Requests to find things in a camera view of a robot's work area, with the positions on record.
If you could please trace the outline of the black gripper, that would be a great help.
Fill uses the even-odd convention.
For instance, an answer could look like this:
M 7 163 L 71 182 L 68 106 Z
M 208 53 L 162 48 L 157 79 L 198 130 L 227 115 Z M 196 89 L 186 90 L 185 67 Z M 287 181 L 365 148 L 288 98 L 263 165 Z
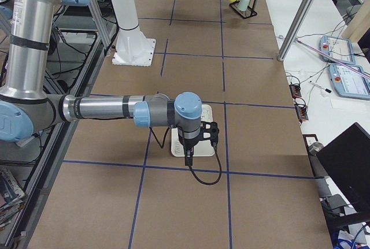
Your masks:
M 183 146 L 184 154 L 186 157 L 192 157 L 194 155 L 194 147 L 199 142 L 200 128 L 186 132 L 182 127 L 178 126 L 179 141 Z

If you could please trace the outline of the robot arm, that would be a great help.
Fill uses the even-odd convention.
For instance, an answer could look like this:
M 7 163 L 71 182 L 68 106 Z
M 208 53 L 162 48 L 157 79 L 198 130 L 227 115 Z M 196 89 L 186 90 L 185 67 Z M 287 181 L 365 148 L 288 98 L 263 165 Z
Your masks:
M 6 82 L 1 87 L 1 140 L 16 142 L 61 122 L 132 119 L 136 126 L 177 128 L 185 155 L 202 139 L 202 102 L 192 92 L 75 97 L 43 90 L 54 8 L 90 0 L 14 0 Z

